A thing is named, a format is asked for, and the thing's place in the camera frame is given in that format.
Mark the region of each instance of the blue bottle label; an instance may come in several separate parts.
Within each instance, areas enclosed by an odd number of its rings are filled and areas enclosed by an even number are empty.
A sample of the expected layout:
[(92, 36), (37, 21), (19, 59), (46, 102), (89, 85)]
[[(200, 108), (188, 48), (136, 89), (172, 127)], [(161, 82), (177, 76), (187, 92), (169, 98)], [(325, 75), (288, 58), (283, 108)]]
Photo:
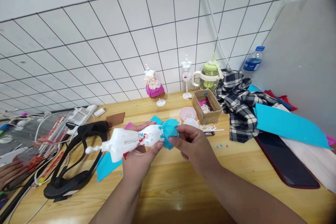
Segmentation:
[(258, 62), (248, 62), (248, 61), (246, 61), (243, 69), (246, 70), (246, 71), (255, 71), (255, 70), (258, 69), (260, 64), (261, 64), (261, 61), (258, 61)]

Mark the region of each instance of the pink skirt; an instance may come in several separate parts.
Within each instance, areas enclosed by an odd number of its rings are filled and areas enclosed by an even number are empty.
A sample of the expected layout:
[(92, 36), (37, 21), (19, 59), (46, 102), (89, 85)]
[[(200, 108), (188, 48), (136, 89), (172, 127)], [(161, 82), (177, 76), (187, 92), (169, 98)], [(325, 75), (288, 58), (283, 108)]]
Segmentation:
[(149, 97), (155, 97), (155, 96), (162, 94), (165, 91), (165, 89), (163, 88), (161, 84), (161, 86), (156, 89), (150, 89), (148, 86), (146, 86), (146, 91)]

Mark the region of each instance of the power strip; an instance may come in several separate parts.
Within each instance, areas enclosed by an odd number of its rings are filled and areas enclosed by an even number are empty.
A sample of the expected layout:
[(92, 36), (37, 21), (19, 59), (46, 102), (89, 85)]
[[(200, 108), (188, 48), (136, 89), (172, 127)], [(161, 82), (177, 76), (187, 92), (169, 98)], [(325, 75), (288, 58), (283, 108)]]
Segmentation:
[[(97, 109), (98, 109), (98, 105), (90, 105), (86, 108), (88, 111), (91, 112), (91, 114), (94, 114)], [(71, 115), (68, 119), (69, 122), (73, 122), (77, 125), (81, 125), (83, 123), (88, 123), (91, 118), (92, 118), (92, 115), (84, 108), (76, 108), (74, 111), (73, 111), (73, 115)], [(76, 126), (74, 127), (73, 129), (69, 129), (68, 130), (68, 134), (69, 135), (73, 135), (73, 134), (77, 134), (77, 128), (79, 126)]]

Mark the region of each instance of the teal paper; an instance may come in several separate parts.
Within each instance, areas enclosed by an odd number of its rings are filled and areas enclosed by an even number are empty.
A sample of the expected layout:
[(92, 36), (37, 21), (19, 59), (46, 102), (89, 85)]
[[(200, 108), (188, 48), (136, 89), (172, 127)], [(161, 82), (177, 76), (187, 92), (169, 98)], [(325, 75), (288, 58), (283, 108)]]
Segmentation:
[(113, 172), (123, 160), (117, 163), (112, 163), (111, 154), (107, 152), (103, 157), (101, 157), (97, 164), (97, 182), (100, 182), (103, 178)]
[(328, 146), (325, 134), (313, 122), (278, 108), (257, 103), (257, 129), (318, 147)]
[(176, 131), (176, 127), (179, 122), (176, 119), (169, 119), (164, 122), (163, 124), (163, 135), (164, 135), (164, 142), (163, 147), (167, 149), (172, 149), (174, 146), (168, 141), (170, 136), (177, 137), (179, 133)]
[(155, 121), (157, 125), (161, 125), (163, 123), (163, 121), (159, 117), (157, 117), (156, 115), (153, 116), (151, 121)]
[(250, 92), (260, 92), (260, 90), (256, 88), (253, 84), (251, 84), (247, 90)]

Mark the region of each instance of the smartphone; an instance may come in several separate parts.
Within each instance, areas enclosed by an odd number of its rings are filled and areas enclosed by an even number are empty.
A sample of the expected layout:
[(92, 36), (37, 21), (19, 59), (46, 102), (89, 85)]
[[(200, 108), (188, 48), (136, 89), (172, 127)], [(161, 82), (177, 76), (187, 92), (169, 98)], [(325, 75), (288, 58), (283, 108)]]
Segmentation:
[(263, 132), (255, 137), (255, 140), (286, 185), (301, 189), (320, 188), (312, 173), (278, 135)]

